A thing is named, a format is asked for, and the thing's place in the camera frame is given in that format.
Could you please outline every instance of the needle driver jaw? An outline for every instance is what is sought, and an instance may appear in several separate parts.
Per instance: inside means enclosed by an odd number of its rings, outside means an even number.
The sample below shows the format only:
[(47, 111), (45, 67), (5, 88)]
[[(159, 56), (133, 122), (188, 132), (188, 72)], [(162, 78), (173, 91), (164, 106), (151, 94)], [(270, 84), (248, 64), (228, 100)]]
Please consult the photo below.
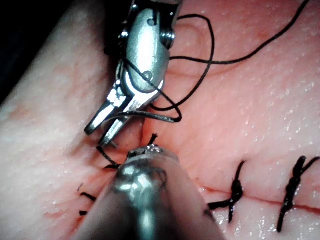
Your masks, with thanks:
[(100, 146), (110, 144), (131, 118), (116, 117), (118, 113), (142, 111), (159, 97), (156, 88), (162, 90), (164, 87), (169, 49), (175, 39), (173, 25), (181, 6), (182, 0), (132, 1), (118, 36), (119, 61), (115, 82), (105, 102), (84, 129), (90, 135), (103, 122), (109, 123), (99, 141)]

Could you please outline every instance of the skin surface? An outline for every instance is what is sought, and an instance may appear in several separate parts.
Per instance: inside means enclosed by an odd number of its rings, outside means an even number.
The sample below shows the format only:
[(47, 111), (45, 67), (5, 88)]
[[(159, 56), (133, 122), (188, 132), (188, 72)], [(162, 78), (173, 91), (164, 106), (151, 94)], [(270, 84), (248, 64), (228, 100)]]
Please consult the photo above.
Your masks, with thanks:
[[(184, 14), (210, 18), (214, 60), (242, 57), (280, 31), (299, 0), (185, 0)], [(295, 208), (276, 232), (285, 188), (301, 155), (320, 154), (320, 2), (311, 0), (281, 38), (244, 62), (213, 65), (199, 90), (180, 109), (182, 122), (135, 119), (107, 148), (116, 162), (149, 142), (180, 158), (209, 202), (230, 197), (241, 160), (243, 198), (213, 214), (228, 240), (316, 240), (320, 237), (320, 162), (301, 178)], [(115, 174), (95, 149), (102, 134), (85, 136), (114, 81), (103, 53), (104, 12), (99, 1), (77, 1), (0, 109), (0, 239), (65, 240), (82, 221), (79, 210)], [(178, 22), (172, 56), (208, 59), (210, 36), (202, 20)], [(164, 91), (178, 102), (205, 65), (173, 60)], [(161, 97), (155, 104), (167, 107)], [(175, 116), (175, 112), (165, 114)]]

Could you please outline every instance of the metal shaft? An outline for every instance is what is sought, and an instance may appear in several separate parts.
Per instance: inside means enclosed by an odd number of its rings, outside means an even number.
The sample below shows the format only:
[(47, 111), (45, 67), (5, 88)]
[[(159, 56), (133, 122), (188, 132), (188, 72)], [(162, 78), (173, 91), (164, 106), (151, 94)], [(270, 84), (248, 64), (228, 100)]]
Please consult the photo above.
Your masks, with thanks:
[(73, 240), (222, 240), (177, 156), (155, 145), (131, 151)]

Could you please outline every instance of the dark background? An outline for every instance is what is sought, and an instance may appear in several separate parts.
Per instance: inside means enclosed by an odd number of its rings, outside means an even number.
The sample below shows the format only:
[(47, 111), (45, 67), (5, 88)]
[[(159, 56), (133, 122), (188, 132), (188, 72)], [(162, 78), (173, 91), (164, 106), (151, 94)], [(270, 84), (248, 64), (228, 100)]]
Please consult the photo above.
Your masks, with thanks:
[(71, 2), (0, 1), (0, 105)]

